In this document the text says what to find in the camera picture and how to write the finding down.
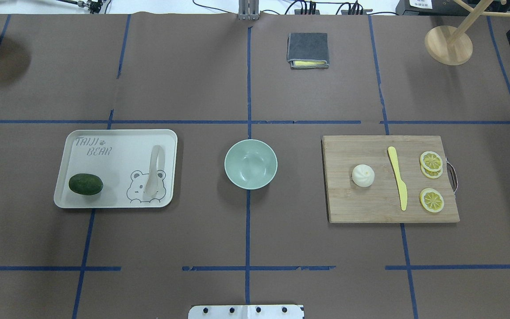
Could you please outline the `hidden lemon slice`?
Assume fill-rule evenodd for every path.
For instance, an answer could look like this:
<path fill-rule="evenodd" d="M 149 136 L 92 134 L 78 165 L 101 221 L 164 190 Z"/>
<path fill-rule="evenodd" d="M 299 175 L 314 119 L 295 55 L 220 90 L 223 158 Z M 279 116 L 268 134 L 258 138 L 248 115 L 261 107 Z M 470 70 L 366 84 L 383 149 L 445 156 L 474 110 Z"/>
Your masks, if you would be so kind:
<path fill-rule="evenodd" d="M 424 176 L 426 176 L 429 179 L 437 179 L 440 176 L 442 176 L 443 169 L 440 169 L 439 171 L 429 171 L 429 170 L 421 167 L 421 172 Z"/>

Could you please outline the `white plastic spoon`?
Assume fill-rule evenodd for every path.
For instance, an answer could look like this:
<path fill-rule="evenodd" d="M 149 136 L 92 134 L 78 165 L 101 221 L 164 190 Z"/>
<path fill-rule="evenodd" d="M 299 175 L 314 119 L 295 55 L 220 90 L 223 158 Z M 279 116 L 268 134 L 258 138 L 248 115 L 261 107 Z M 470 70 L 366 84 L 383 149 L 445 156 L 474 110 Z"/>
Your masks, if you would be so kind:
<path fill-rule="evenodd" d="M 158 156 L 161 153 L 161 146 L 155 145 L 151 151 L 148 180 L 144 188 L 144 194 L 151 198 L 160 200 L 164 198 L 166 190 L 164 187 L 165 173 L 158 169 Z"/>

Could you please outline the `light green bowl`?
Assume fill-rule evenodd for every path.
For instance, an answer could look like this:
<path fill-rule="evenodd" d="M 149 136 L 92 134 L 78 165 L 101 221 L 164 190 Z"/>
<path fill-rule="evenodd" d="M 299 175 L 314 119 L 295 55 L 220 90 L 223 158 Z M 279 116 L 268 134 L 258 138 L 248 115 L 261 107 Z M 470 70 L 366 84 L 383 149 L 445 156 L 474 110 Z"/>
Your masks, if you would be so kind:
<path fill-rule="evenodd" d="M 275 178 L 278 158 L 275 151 L 261 140 L 241 140 L 225 155 L 224 171 L 235 186 L 257 190 Z"/>

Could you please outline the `yellow plastic knife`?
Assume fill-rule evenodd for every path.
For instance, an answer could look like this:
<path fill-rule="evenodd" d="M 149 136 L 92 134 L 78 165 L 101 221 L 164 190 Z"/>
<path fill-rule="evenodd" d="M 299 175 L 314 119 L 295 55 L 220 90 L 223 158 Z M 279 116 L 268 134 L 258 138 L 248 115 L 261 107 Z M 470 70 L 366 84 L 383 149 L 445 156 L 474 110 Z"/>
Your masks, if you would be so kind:
<path fill-rule="evenodd" d="M 401 175 L 400 167 L 399 167 L 398 154 L 397 154 L 397 150 L 395 149 L 395 147 L 393 147 L 393 146 L 388 147 L 388 156 L 389 156 L 389 161 L 390 161 L 391 167 L 394 172 L 395 182 L 396 182 L 397 188 L 398 188 L 399 206 L 402 211 L 406 211 L 407 206 L 408 206 L 408 188 L 407 188 L 407 185 L 405 184 L 404 180 L 402 179 L 402 175 Z"/>

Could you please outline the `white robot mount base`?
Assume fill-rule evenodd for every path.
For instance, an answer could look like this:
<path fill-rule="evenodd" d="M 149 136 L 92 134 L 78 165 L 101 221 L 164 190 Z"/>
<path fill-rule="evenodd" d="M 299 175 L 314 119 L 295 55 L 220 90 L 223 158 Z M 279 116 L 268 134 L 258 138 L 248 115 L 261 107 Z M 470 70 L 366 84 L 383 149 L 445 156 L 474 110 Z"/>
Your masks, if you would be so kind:
<path fill-rule="evenodd" d="M 304 319 L 303 305 L 197 305 L 191 307 L 189 319 Z"/>

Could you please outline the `green avocado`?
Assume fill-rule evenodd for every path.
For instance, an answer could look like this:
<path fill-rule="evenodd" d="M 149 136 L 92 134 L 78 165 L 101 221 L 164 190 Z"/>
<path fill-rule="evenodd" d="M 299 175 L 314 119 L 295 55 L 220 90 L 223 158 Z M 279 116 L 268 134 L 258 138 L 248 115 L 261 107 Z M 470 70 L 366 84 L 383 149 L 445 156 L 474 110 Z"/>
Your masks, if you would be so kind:
<path fill-rule="evenodd" d="M 96 195 L 103 189 L 103 182 L 97 175 L 89 173 L 79 173 L 70 177 L 68 181 L 69 189 L 79 195 Z"/>

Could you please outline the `cream bear-print tray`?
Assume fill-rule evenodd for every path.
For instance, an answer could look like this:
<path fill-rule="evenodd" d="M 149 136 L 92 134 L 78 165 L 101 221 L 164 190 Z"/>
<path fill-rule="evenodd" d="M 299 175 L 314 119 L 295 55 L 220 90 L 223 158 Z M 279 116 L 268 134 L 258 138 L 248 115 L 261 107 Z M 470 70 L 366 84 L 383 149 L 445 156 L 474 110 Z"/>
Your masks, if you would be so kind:
<path fill-rule="evenodd" d="M 161 146 L 158 169 L 164 171 L 166 194 L 160 200 L 144 194 L 152 148 Z M 65 141 L 54 191 L 60 208 L 154 208 L 170 204 L 178 136 L 170 129 L 76 130 Z M 101 192 L 79 195 L 69 189 L 71 176 L 89 173 L 101 178 Z"/>

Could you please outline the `upper lemon slice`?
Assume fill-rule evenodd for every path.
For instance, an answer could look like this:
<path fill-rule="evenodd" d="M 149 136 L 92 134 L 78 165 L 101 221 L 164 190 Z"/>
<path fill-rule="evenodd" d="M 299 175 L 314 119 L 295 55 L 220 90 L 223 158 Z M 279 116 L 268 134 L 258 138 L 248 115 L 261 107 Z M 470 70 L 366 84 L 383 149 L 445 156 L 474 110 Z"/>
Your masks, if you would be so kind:
<path fill-rule="evenodd" d="M 443 160 L 439 154 L 433 151 L 426 151 L 420 155 L 420 165 L 425 171 L 438 172 L 443 167 Z"/>

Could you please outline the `wooden cutting board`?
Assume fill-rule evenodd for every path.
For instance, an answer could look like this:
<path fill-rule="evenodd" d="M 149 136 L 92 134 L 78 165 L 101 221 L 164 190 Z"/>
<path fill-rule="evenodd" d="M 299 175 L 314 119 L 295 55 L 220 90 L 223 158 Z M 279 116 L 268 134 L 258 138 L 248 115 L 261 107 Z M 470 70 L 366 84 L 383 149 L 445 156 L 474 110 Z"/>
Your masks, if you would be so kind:
<path fill-rule="evenodd" d="M 402 179 L 408 188 L 408 206 L 402 211 L 388 147 L 397 150 Z M 455 192 L 443 165 L 437 179 L 421 172 L 420 155 L 433 151 L 445 161 L 440 136 L 342 135 L 324 136 L 322 153 L 327 194 L 328 220 L 331 223 L 456 223 L 459 212 Z M 364 164 L 375 172 L 370 187 L 352 181 L 352 170 Z M 419 194 L 425 188 L 437 190 L 444 198 L 439 213 L 425 211 Z"/>

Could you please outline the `grey folded cloth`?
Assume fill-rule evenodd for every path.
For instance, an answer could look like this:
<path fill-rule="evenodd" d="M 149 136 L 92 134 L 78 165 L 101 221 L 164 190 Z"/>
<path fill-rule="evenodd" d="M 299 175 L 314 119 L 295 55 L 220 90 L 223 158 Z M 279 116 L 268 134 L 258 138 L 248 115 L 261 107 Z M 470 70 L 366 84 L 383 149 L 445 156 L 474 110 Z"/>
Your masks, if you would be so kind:
<path fill-rule="evenodd" d="M 328 34 L 289 34 L 286 59 L 292 69 L 327 69 L 330 65 Z"/>

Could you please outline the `wooden mug tree stand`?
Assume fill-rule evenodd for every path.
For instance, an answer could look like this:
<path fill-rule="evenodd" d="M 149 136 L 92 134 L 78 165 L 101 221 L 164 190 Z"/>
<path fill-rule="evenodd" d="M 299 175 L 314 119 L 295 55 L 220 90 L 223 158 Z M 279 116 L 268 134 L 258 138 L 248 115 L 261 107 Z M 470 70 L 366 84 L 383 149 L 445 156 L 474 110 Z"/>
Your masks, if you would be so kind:
<path fill-rule="evenodd" d="M 455 3 L 469 12 L 458 27 L 441 25 L 431 29 L 424 39 L 424 44 L 430 56 L 449 66 L 458 66 L 467 62 L 473 54 L 473 43 L 466 34 L 480 16 L 510 17 L 508 12 L 487 12 L 486 9 L 493 0 L 480 0 L 474 8 L 463 0 Z"/>

